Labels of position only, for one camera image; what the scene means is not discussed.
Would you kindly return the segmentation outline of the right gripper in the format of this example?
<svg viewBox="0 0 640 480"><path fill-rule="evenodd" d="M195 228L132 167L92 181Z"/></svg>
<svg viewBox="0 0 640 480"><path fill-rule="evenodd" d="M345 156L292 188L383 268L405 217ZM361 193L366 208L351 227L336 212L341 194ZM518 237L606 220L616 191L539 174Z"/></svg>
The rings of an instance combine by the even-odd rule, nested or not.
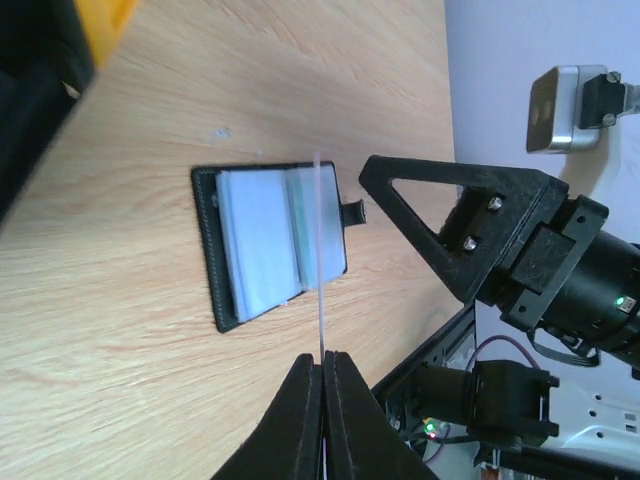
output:
<svg viewBox="0 0 640 480"><path fill-rule="evenodd" d="M527 168L372 155L359 182L456 299L496 306L523 332L538 326L609 216Z"/></svg>

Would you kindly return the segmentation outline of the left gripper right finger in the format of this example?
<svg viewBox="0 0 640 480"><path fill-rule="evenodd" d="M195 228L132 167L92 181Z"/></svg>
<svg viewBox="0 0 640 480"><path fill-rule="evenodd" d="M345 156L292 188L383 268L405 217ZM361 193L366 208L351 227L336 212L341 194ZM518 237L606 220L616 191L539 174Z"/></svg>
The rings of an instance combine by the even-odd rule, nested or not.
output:
<svg viewBox="0 0 640 480"><path fill-rule="evenodd" d="M348 353L325 353L323 380L327 478L437 477L391 427Z"/></svg>

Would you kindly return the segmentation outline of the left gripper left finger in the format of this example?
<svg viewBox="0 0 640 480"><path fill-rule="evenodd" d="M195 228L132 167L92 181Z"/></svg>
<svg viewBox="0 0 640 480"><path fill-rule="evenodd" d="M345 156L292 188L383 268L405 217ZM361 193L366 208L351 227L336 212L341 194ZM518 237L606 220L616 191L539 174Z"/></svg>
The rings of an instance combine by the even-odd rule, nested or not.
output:
<svg viewBox="0 0 640 480"><path fill-rule="evenodd" d="M318 479L321 473L322 371L299 355L262 419L215 479Z"/></svg>

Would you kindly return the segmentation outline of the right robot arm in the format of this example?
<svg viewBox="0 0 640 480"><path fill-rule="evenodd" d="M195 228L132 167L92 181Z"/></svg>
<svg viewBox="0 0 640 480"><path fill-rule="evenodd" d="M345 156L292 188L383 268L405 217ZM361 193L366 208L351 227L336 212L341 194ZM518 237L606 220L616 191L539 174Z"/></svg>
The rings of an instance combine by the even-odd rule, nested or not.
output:
<svg viewBox="0 0 640 480"><path fill-rule="evenodd" d="M639 366L639 248L604 231L608 209L538 170L370 157L361 186L461 302L500 310L549 360L594 368L603 354ZM534 362L445 365L423 343L374 389L417 452L433 420L463 426L478 461L546 478L635 479L639 409Z"/></svg>

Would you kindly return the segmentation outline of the black leather card holder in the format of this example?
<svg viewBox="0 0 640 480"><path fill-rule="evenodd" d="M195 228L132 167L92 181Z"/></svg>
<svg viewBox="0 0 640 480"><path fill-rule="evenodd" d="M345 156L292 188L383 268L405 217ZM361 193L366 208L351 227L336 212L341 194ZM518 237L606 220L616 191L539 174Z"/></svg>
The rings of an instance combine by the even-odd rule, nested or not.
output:
<svg viewBox="0 0 640 480"><path fill-rule="evenodd" d="M326 284L346 273L345 230L366 210L341 201L333 162L321 181ZM313 163L195 166L191 182L219 332L317 289Z"/></svg>

